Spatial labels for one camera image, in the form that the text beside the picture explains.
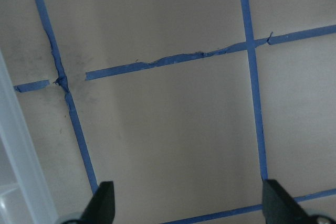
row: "tape strip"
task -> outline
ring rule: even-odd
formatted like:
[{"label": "tape strip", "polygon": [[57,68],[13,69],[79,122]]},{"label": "tape strip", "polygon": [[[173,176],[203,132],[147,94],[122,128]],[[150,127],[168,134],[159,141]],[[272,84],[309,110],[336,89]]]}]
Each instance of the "tape strip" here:
[{"label": "tape strip", "polygon": [[48,86],[49,84],[50,84],[49,80],[35,81],[35,82],[30,82],[30,83],[20,84],[20,85],[14,86],[14,89],[17,92],[24,93],[24,92],[43,89],[44,87]]},{"label": "tape strip", "polygon": [[332,26],[324,26],[315,29],[309,29],[304,31],[297,31],[295,33],[280,35],[280,36],[270,36],[268,40],[269,45],[275,45],[300,39],[308,39],[313,37],[318,37],[327,34],[334,34],[336,33],[336,25]]},{"label": "tape strip", "polygon": [[211,51],[211,52],[196,52],[194,54],[173,55],[173,56],[164,57],[160,60],[157,60],[151,63],[136,62],[136,63],[132,63],[128,65],[122,65],[122,66],[87,72],[86,80],[88,81],[88,80],[94,80],[94,79],[103,78],[107,76],[115,76],[118,74],[135,72],[135,71],[156,68],[156,67],[162,67],[162,66],[181,63],[185,61],[203,59],[203,58],[211,57],[214,55],[224,55],[224,54],[229,54],[231,52],[238,52],[238,51],[243,51],[243,50],[246,50],[245,42],[237,43],[229,47],[219,49],[216,51]]},{"label": "tape strip", "polygon": [[83,131],[82,131],[82,128],[79,122],[75,103],[74,103],[74,100],[72,98],[72,95],[68,87],[67,76],[65,74],[64,67],[61,62],[61,56],[58,50],[58,46],[57,46],[57,42],[56,42],[53,29],[50,23],[47,8],[46,8],[44,0],[35,0],[35,2],[36,2],[39,15],[40,15],[43,28],[46,31],[49,41],[50,41],[51,54],[54,57],[55,66],[58,72],[58,78],[56,80],[56,83],[59,84],[65,92],[65,101],[69,108],[69,114],[70,114],[73,130],[75,132],[78,146],[80,149],[80,153],[83,158],[83,162],[84,162],[84,166],[85,166],[88,178],[89,178],[90,186],[91,186],[92,192],[94,193],[98,188],[96,176],[94,174],[88,148],[85,143],[85,139],[84,139]]},{"label": "tape strip", "polygon": [[295,197],[294,199],[295,199],[296,202],[302,202],[302,201],[306,201],[306,200],[328,197],[328,196],[332,196],[332,195],[336,195],[336,189],[320,191],[320,192],[314,193],[314,194],[308,194],[308,195],[305,195],[305,196]]},{"label": "tape strip", "polygon": [[[334,34],[334,33],[336,33],[336,25],[325,26],[325,27],[309,29],[309,30],[304,30],[304,31],[298,31],[295,33],[284,34],[284,35],[279,35],[279,36],[274,36],[274,37],[272,36],[272,33],[271,33],[271,35],[268,38],[256,39],[255,47],[259,47],[264,44],[276,45],[280,43],[285,43],[285,42],[290,42],[290,41],[295,41],[295,40],[300,40],[300,39],[307,39],[307,38],[312,38],[312,37],[318,37],[318,36]],[[214,55],[224,55],[224,54],[229,54],[232,52],[243,51],[246,49],[247,49],[246,42],[240,42],[240,43],[233,44],[229,47],[219,49],[217,51],[212,51],[212,52],[196,52],[194,54],[173,55],[173,56],[168,56],[168,57],[159,59],[151,63],[137,62],[137,63],[128,64],[128,65],[100,69],[100,70],[95,70],[91,72],[86,72],[86,80],[89,81],[89,80],[99,79],[99,78],[103,78],[107,76],[116,76],[118,74],[135,72],[135,71],[140,71],[140,70],[145,70],[145,69],[150,69],[150,68],[155,68],[155,67],[162,67],[162,66],[181,63],[185,61],[207,58],[207,57],[211,57]]]},{"label": "tape strip", "polygon": [[250,6],[249,6],[248,0],[240,0],[240,2],[241,2],[241,9],[243,11],[248,63],[249,63],[249,68],[250,68],[253,108],[254,108],[254,117],[255,117],[255,123],[256,123],[258,151],[259,151],[260,173],[261,173],[262,179],[267,179],[268,172],[267,172],[267,162],[266,162],[264,127],[262,125],[263,117],[261,114],[258,68],[257,68],[255,41],[253,37]]},{"label": "tape strip", "polygon": [[187,219],[182,219],[182,220],[174,220],[174,221],[165,222],[162,224],[191,224],[191,223],[197,223],[197,222],[206,221],[206,220],[213,220],[213,219],[218,219],[218,218],[229,217],[233,215],[246,214],[248,212],[254,212],[254,211],[261,210],[261,209],[262,209],[262,205],[254,205],[254,206],[242,207],[242,208],[237,208],[237,209],[223,211],[223,212],[217,212],[217,213],[209,214],[209,215],[202,215],[202,216],[197,216],[197,217],[192,217],[192,218],[187,218]]},{"label": "tape strip", "polygon": [[[306,200],[328,197],[332,195],[336,195],[336,189],[330,189],[330,190],[320,191],[314,194],[308,194],[305,196],[295,197],[294,200],[296,202],[302,202]],[[202,216],[197,216],[197,217],[192,217],[192,218],[186,218],[182,220],[174,220],[174,221],[165,222],[162,224],[191,224],[191,223],[197,223],[197,222],[206,221],[206,220],[213,220],[213,219],[218,219],[218,218],[229,217],[233,215],[246,214],[248,212],[254,212],[254,211],[259,211],[259,210],[262,210],[261,204],[253,205],[249,207],[237,208],[237,209],[223,211],[223,212],[217,212],[217,213],[209,214],[209,215],[202,215]]]}]

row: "white surface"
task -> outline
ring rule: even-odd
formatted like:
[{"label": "white surface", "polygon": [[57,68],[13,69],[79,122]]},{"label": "white surface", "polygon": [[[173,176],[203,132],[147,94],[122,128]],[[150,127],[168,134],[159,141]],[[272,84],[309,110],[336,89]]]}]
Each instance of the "white surface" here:
[{"label": "white surface", "polygon": [[254,38],[336,24],[335,0],[250,0]]},{"label": "white surface", "polygon": [[1,52],[0,90],[1,221],[54,223],[56,208]]}]

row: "torn tape edge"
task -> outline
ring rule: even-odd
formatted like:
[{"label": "torn tape edge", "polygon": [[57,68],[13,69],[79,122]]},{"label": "torn tape edge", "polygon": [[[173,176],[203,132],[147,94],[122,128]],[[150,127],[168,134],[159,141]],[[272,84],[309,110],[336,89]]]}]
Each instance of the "torn tape edge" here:
[{"label": "torn tape edge", "polygon": [[24,93],[24,92],[43,89],[48,85],[50,85],[49,80],[42,80],[42,81],[35,81],[35,82],[20,84],[20,85],[16,85],[16,86],[13,86],[13,87],[14,87],[15,91],[17,91],[19,93]]},{"label": "torn tape edge", "polygon": [[[286,42],[291,42],[295,40],[313,38],[313,37],[334,34],[334,33],[336,33],[336,25],[331,25],[331,26],[319,27],[319,28],[314,28],[314,29],[309,29],[309,30],[297,31],[294,33],[278,35],[278,36],[272,36],[272,33],[271,33],[269,37],[262,38],[262,39],[256,39],[254,42],[255,42],[255,48],[257,48],[264,44],[268,44],[272,46],[272,45],[276,45],[280,43],[286,43]],[[211,51],[211,52],[196,52],[194,54],[178,54],[178,55],[173,55],[173,56],[167,56],[167,57],[161,58],[151,63],[136,62],[136,63],[127,64],[127,65],[121,65],[121,66],[116,66],[116,67],[111,67],[111,68],[89,71],[85,73],[86,74],[85,80],[90,81],[90,80],[104,78],[108,76],[116,76],[119,74],[141,71],[141,70],[151,69],[155,67],[162,67],[162,66],[167,66],[171,64],[207,58],[207,57],[211,57],[215,55],[230,54],[232,52],[239,52],[239,51],[243,51],[246,49],[247,49],[246,42],[239,42],[231,46],[228,46],[226,48],[222,48],[222,49]]]}]

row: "grid of tape lines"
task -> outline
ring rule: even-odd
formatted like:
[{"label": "grid of tape lines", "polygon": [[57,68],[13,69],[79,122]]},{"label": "grid of tape lines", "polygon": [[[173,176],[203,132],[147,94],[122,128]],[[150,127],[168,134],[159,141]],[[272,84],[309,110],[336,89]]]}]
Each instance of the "grid of tape lines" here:
[{"label": "grid of tape lines", "polygon": [[[74,100],[72,98],[71,92],[68,87],[67,76],[64,71],[64,68],[61,63],[61,56],[58,50],[56,38],[51,26],[51,22],[48,17],[46,5],[44,0],[35,0],[36,6],[38,8],[38,12],[40,15],[40,19],[43,25],[44,30],[46,31],[50,44],[51,44],[51,53],[54,57],[55,66],[58,72],[58,78],[56,83],[59,84],[64,92],[65,92],[65,101],[69,107],[69,114],[71,118],[71,122],[73,125],[73,129],[75,131],[75,135],[77,138],[77,142],[80,148],[80,152],[83,158],[83,162],[85,165],[85,169],[88,175],[89,183],[93,192],[97,189],[97,180],[94,174],[94,170],[92,167],[92,163],[90,160],[90,156],[88,153],[88,149],[85,143],[84,135],[82,132],[82,128],[80,125],[80,121],[77,115],[76,107]],[[260,92],[259,92],[259,81],[258,81],[258,71],[257,71],[257,61],[256,61],[256,47],[269,44],[281,44],[295,40],[301,40],[311,37],[317,37],[327,34],[336,33],[336,25],[320,27],[310,30],[298,31],[295,33],[285,34],[281,36],[272,36],[272,34],[268,38],[261,38],[261,39],[254,39],[253,35],[253,26],[251,21],[250,15],[250,8],[249,8],[249,0],[240,0],[241,9],[243,12],[243,21],[244,21],[244,29],[245,29],[245,42],[239,42],[233,44],[227,48],[219,49],[216,51],[211,51],[208,53],[205,52],[198,52],[194,54],[180,54],[162,58],[152,63],[144,63],[144,62],[136,62],[129,65],[117,66],[102,70],[96,70],[92,72],[86,73],[86,80],[93,80],[98,78],[103,78],[107,76],[114,76],[118,74],[124,74],[133,71],[141,71],[144,69],[150,69],[154,67],[161,67],[170,64],[176,64],[180,62],[196,60],[206,57],[211,57],[214,55],[223,55],[229,54],[231,52],[238,52],[247,50],[248,54],[248,61],[249,61],[249,71],[250,71],[250,79],[251,79],[251,89],[252,89],[252,97],[253,97],[253,106],[254,106],[254,115],[255,115],[255,125],[256,125],[256,133],[257,133],[257,144],[258,144],[258,153],[259,153],[259,166],[260,166],[260,174],[262,179],[268,178],[267,172],[267,162],[266,162],[266,151],[265,151],[265,141],[264,141],[264,131],[263,131],[263,119],[261,115],[261,104],[260,104]],[[15,90],[18,92],[28,92],[34,91],[38,89],[42,89],[45,86],[49,85],[49,80],[39,80],[32,83],[21,84],[18,86],[14,86]],[[335,195],[336,189],[332,190],[325,190],[320,192],[314,192],[309,195],[297,197],[296,201],[305,201],[330,195]],[[261,205],[253,205],[247,206],[243,208],[237,208],[232,210],[227,210],[223,212],[217,212],[209,215],[197,216],[182,220],[171,221],[167,223],[196,223],[200,221],[212,220],[217,218],[223,218],[233,215],[244,214],[247,212],[253,212],[261,209]]]}]

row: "blue painter's tape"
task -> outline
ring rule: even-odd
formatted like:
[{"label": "blue painter's tape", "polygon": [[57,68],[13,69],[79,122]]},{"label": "blue painter's tape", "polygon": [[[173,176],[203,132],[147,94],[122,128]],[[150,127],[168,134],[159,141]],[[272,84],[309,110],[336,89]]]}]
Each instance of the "blue painter's tape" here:
[{"label": "blue painter's tape", "polygon": [[250,68],[254,117],[255,117],[256,131],[257,131],[260,173],[261,173],[262,179],[267,179],[268,172],[267,172],[267,162],[266,162],[264,127],[262,125],[263,117],[261,114],[258,68],[257,68],[255,41],[253,37],[250,6],[249,6],[248,0],[240,0],[240,2],[241,2],[241,9],[243,11],[244,29],[245,29],[245,37],[246,37],[246,44],[247,44],[247,54],[248,54],[248,62],[249,62],[249,68]]},{"label": "blue painter's tape", "polygon": [[267,43],[269,45],[275,45],[275,44],[295,41],[299,39],[308,39],[308,38],[318,37],[318,36],[327,35],[327,34],[334,34],[334,33],[336,33],[336,25],[325,26],[325,27],[319,27],[319,28],[309,29],[309,30],[304,30],[304,31],[297,31],[295,33],[290,33],[290,34],[285,34],[285,35],[280,35],[280,36],[274,36],[274,37],[271,36]]},{"label": "blue painter's tape", "polygon": [[[256,39],[254,40],[254,46],[259,47],[264,44],[269,45],[276,45],[279,43],[286,43],[294,40],[300,39],[307,39],[322,35],[334,34],[336,33],[336,25],[320,27],[310,30],[298,31],[296,33],[284,34],[279,36],[272,36],[268,38]],[[95,70],[86,73],[86,80],[94,80],[99,79],[107,76],[116,76],[118,74],[124,74],[129,72],[141,71],[145,69],[155,68],[155,67],[162,67],[166,65],[181,63],[190,60],[197,60],[202,58],[211,57],[214,55],[224,55],[229,54],[231,52],[238,52],[247,49],[246,42],[240,42],[237,44],[233,44],[229,47],[219,49],[217,51],[212,52],[196,52],[194,54],[180,54],[180,55],[173,55],[168,56],[157,61],[146,63],[146,62],[137,62],[128,65],[116,66],[112,68],[106,68],[101,70]]]},{"label": "blue painter's tape", "polygon": [[203,59],[203,58],[211,57],[214,55],[229,54],[231,52],[238,52],[238,51],[243,51],[243,50],[246,50],[245,42],[237,43],[229,47],[219,49],[216,51],[211,51],[211,52],[196,52],[194,54],[173,55],[173,56],[164,57],[160,60],[157,60],[151,63],[136,62],[136,63],[132,63],[128,65],[122,65],[122,66],[87,72],[86,80],[94,80],[94,79],[103,78],[107,76],[116,76],[118,74],[135,72],[135,71],[156,68],[156,67],[162,67],[162,66],[181,63],[185,61]]},{"label": "blue painter's tape", "polygon": [[49,80],[35,81],[35,82],[30,82],[30,83],[20,84],[20,85],[14,86],[14,89],[17,92],[24,93],[24,92],[43,89],[44,87],[48,86],[49,84],[50,84]]},{"label": "blue painter's tape", "polygon": [[328,197],[328,196],[331,196],[331,195],[336,195],[336,189],[320,191],[320,192],[314,193],[314,194],[308,194],[308,195],[305,195],[305,196],[295,197],[294,199],[295,199],[296,202],[302,202],[302,201],[311,200],[311,199]]},{"label": "blue painter's tape", "polygon": [[191,223],[197,223],[197,222],[206,221],[206,220],[213,220],[213,219],[218,219],[218,218],[229,217],[233,215],[246,214],[248,212],[259,211],[261,209],[262,209],[262,205],[254,205],[254,206],[242,207],[242,208],[237,208],[237,209],[223,211],[223,212],[217,212],[217,213],[209,214],[209,215],[202,215],[202,216],[187,218],[183,220],[174,220],[170,222],[165,222],[163,224],[191,224]]},{"label": "blue painter's tape", "polygon": [[62,62],[61,62],[61,56],[60,56],[60,53],[59,53],[59,50],[58,50],[58,46],[57,46],[56,38],[55,38],[55,35],[54,35],[54,31],[53,31],[51,23],[50,23],[47,8],[46,8],[46,5],[44,3],[44,0],[35,0],[35,2],[36,2],[36,6],[37,6],[37,9],[38,9],[39,15],[40,15],[40,19],[41,19],[43,28],[46,31],[46,33],[48,35],[48,38],[49,38],[49,41],[50,41],[51,54],[54,57],[55,66],[56,66],[56,69],[57,69],[57,72],[58,72],[58,78],[56,80],[56,83],[59,84],[65,92],[65,101],[66,101],[66,103],[68,105],[68,108],[69,108],[69,114],[70,114],[73,130],[74,130],[75,135],[76,135],[79,150],[80,150],[80,153],[81,153],[81,156],[82,156],[82,159],[83,159],[83,162],[84,162],[84,166],[85,166],[88,178],[89,178],[90,186],[91,186],[92,192],[94,193],[98,188],[96,176],[94,174],[94,170],[93,170],[93,167],[92,167],[92,163],[91,163],[90,155],[89,155],[89,152],[88,152],[88,148],[87,148],[86,143],[85,143],[83,130],[82,130],[82,127],[80,125],[80,121],[79,121],[78,114],[77,114],[77,111],[76,111],[75,103],[74,103],[74,100],[72,98],[72,95],[71,95],[69,87],[68,87],[68,79],[67,79],[67,76],[65,74]]}]

